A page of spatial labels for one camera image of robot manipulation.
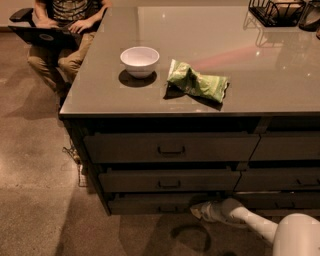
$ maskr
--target jeans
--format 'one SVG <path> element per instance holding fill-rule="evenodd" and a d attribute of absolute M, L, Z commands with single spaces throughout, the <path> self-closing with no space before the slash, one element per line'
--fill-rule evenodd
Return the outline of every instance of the jeans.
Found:
<path fill-rule="evenodd" d="M 68 82 L 72 84 L 78 70 L 88 52 L 96 32 L 84 33 L 79 49 L 48 49 L 31 46 L 28 63 L 44 80 L 52 91 L 59 97 L 66 97 L 70 85 L 66 83 L 58 68 L 65 74 Z"/>

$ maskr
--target person's hand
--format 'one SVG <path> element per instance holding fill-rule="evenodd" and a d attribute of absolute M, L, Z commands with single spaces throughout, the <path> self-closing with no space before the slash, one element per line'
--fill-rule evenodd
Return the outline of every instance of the person's hand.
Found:
<path fill-rule="evenodd" d="M 55 20 L 46 18 L 39 20 L 36 25 L 37 28 L 58 28 L 58 22 Z"/>
<path fill-rule="evenodd" d="M 72 33 L 78 33 L 80 34 L 82 31 L 85 29 L 91 28 L 93 26 L 94 22 L 92 22 L 90 19 L 86 20 L 78 20 L 75 23 L 73 23 L 70 27 L 69 30 Z"/>

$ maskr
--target white robotic arm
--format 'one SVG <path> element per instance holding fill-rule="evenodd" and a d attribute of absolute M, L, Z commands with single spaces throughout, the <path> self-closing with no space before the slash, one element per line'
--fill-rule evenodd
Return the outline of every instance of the white robotic arm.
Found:
<path fill-rule="evenodd" d="M 273 256 L 320 256 L 320 222 L 308 215 L 290 214 L 276 224 L 232 198 L 192 206 L 191 212 L 208 222 L 254 230 L 273 246 Z"/>

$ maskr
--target polished floor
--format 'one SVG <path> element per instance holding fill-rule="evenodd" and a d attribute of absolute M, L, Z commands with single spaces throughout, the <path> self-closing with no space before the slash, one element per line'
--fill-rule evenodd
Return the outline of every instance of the polished floor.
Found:
<path fill-rule="evenodd" d="M 69 137 L 28 48 L 0 33 L 0 256 L 270 255 L 252 232 L 191 214 L 107 216 L 62 150 Z"/>

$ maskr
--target laptop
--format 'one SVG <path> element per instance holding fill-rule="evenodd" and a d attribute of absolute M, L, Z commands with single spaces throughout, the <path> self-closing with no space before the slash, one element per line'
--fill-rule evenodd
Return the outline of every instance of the laptop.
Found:
<path fill-rule="evenodd" d="M 67 28 L 37 28 L 8 26 L 27 44 L 54 49 L 77 50 L 82 35 L 71 33 Z"/>

